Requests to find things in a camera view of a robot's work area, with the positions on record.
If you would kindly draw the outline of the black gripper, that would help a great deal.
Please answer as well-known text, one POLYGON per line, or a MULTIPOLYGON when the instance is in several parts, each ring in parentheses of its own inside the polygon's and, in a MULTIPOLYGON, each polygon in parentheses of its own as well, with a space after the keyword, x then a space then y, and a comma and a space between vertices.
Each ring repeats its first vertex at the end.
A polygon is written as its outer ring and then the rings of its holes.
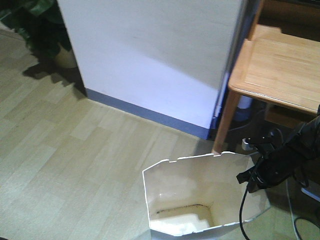
POLYGON ((297 158, 292 154, 275 153, 269 157, 261 157, 256 165, 239 173, 236 178, 239 184, 247 182, 248 192, 255 193, 281 184, 296 168, 297 158))

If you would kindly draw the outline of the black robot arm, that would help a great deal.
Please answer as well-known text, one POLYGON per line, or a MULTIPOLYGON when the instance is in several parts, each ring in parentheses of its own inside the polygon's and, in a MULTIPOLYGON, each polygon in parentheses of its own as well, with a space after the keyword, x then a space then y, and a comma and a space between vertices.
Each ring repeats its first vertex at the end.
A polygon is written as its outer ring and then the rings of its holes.
POLYGON ((256 148, 260 153, 258 162, 239 173, 239 184, 247 182, 247 191, 254 193, 272 188, 302 168, 307 161, 320 157, 320 112, 308 123, 299 124, 289 137, 278 147, 271 137, 244 138, 243 148, 256 148))

